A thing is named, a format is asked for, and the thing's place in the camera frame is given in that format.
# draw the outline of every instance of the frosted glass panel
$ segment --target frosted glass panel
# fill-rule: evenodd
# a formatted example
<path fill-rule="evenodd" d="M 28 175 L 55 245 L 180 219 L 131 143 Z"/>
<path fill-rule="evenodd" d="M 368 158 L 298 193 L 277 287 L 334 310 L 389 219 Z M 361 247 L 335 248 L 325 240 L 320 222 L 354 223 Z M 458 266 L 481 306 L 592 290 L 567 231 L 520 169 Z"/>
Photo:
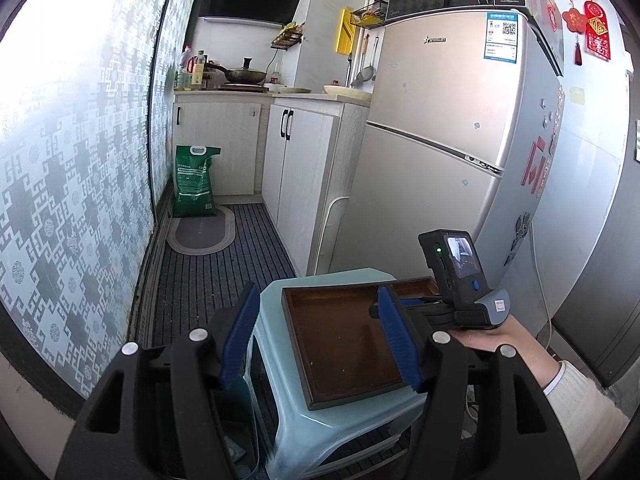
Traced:
<path fill-rule="evenodd" d="M 0 43 L 0 299 L 88 396 L 126 336 L 153 227 L 150 60 L 164 0 L 27 0 Z"/>
<path fill-rule="evenodd" d="M 193 1 L 169 0 L 160 31 L 151 104 L 151 168 L 156 205 L 172 174 L 174 75 Z"/>

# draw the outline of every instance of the energy label sticker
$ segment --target energy label sticker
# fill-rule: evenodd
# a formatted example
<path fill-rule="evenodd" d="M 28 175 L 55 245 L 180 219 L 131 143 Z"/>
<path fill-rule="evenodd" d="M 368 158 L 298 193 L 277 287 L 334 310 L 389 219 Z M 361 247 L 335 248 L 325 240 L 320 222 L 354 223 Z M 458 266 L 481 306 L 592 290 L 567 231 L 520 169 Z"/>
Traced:
<path fill-rule="evenodd" d="M 484 58 L 515 63 L 518 59 L 518 15 L 510 12 L 486 14 Z"/>

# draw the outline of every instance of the light blue stool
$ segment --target light blue stool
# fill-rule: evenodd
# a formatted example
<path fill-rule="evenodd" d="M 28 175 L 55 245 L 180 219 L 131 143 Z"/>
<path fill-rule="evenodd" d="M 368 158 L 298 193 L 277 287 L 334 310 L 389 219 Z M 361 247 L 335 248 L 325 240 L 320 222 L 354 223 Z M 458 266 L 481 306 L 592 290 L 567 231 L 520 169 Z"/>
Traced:
<path fill-rule="evenodd" d="M 349 285 L 394 279 L 379 270 L 349 270 L 280 280 L 271 283 L 260 295 L 260 314 L 249 341 L 244 379 L 251 390 L 258 426 L 266 433 L 250 375 L 255 340 L 278 410 L 275 442 L 272 444 L 265 438 L 268 448 L 266 468 L 271 480 L 302 480 L 319 476 L 388 449 L 420 415 L 426 396 L 416 394 L 408 386 L 342 406 L 309 411 L 282 311 L 283 287 Z M 346 458 L 321 465 L 342 444 L 390 422 L 393 424 L 388 439 Z"/>

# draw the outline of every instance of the qr code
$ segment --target qr code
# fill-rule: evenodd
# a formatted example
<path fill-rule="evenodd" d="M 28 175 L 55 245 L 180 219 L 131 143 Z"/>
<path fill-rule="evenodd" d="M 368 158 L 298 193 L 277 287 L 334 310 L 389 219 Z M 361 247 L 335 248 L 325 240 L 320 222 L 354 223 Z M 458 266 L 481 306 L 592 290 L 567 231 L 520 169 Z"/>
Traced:
<path fill-rule="evenodd" d="M 517 23 L 505 23 L 502 26 L 502 33 L 503 34 L 511 34 L 512 36 L 515 35 L 516 33 L 516 28 L 518 27 Z"/>

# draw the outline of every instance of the cabinet door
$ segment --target cabinet door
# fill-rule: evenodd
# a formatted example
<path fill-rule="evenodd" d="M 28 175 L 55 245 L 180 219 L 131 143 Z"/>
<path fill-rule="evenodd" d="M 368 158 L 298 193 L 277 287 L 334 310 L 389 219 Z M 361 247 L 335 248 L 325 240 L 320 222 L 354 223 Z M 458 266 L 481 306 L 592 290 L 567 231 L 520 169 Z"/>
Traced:
<path fill-rule="evenodd" d="M 327 155 L 338 119 L 293 110 L 282 170 L 278 232 L 299 276 L 306 276 Z"/>
<path fill-rule="evenodd" d="M 254 194 L 255 153 L 260 105 L 254 103 L 180 103 L 174 117 L 175 144 L 213 146 L 211 179 L 215 195 Z"/>
<path fill-rule="evenodd" d="M 288 108 L 271 105 L 267 145 L 264 153 L 264 176 L 262 178 L 262 199 L 274 224 L 278 222 L 278 204 L 280 202 L 280 184 L 282 165 L 284 164 L 284 127 L 287 122 Z"/>

